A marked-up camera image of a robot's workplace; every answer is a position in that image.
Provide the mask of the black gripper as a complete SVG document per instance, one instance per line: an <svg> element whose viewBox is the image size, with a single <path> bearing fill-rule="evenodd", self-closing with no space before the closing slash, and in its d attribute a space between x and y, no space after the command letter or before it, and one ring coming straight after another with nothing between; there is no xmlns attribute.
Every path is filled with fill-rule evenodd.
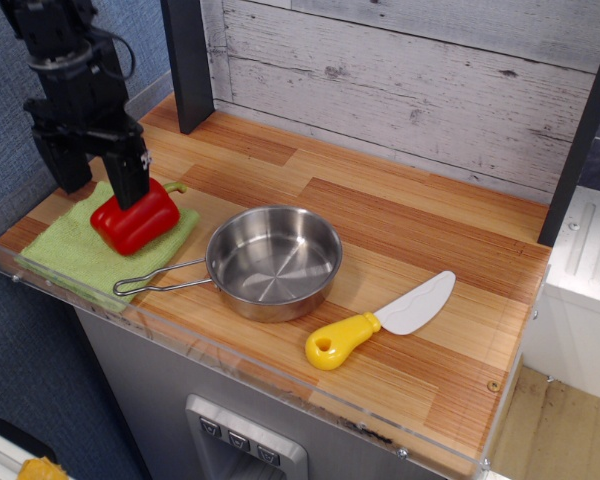
<svg viewBox="0 0 600 480"><path fill-rule="evenodd" d="M149 191L151 157L126 110L126 78L116 57L28 59L45 97L29 99L36 147L67 194L92 179L89 155L103 157L114 196L128 210Z"/></svg>

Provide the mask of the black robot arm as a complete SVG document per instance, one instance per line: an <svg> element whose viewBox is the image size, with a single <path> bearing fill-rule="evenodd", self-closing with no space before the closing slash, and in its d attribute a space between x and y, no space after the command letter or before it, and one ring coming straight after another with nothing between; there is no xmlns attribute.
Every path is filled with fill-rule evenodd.
<svg viewBox="0 0 600 480"><path fill-rule="evenodd" d="M125 110L128 76L117 36L93 27L97 10L89 1L3 1L0 7L44 91L24 109L57 184L67 193L79 190L92 178L90 158L99 156L120 208L131 208L149 191L150 156L142 127Z"/></svg>

